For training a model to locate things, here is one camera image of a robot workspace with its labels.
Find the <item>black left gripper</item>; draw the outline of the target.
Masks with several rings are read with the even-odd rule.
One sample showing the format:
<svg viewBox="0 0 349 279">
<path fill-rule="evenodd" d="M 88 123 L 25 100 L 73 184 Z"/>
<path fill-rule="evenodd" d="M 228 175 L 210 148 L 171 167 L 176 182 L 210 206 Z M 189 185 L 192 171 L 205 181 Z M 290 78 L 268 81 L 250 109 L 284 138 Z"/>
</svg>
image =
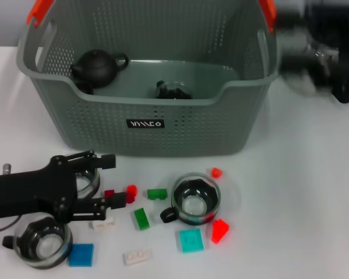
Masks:
<svg viewBox="0 0 349 279">
<path fill-rule="evenodd" d="M 76 201 L 73 170 L 114 169 L 116 155 L 98 157 L 94 150 L 58 155 L 42 169 L 0 175 L 0 218 L 30 213 L 48 213 L 61 223 L 103 221 L 108 209 L 126 207 L 125 192 L 107 198 Z"/>
</svg>

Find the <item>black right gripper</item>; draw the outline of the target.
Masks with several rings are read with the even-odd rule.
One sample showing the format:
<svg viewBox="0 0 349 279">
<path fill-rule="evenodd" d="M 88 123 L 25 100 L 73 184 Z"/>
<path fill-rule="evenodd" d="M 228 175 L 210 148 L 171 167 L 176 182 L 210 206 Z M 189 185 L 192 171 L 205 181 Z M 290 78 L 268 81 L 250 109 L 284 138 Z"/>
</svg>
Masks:
<svg viewBox="0 0 349 279">
<path fill-rule="evenodd" d="M 337 56 L 321 52 L 287 53 L 281 58 L 279 73 L 307 74 L 315 87 L 337 87 L 332 73 L 333 62 L 337 62 Z"/>
</svg>

